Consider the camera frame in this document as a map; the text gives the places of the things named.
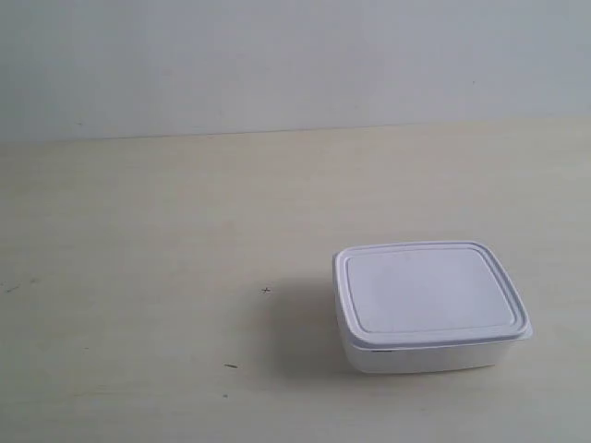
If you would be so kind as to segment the white lidded plastic container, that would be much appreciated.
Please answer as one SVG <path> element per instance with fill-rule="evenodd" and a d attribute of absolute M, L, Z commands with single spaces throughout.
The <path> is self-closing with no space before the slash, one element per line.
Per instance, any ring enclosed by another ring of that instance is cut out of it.
<path fill-rule="evenodd" d="M 366 374 L 491 366 L 533 334 L 509 275 L 476 242 L 349 247 L 332 276 L 345 355 Z"/>

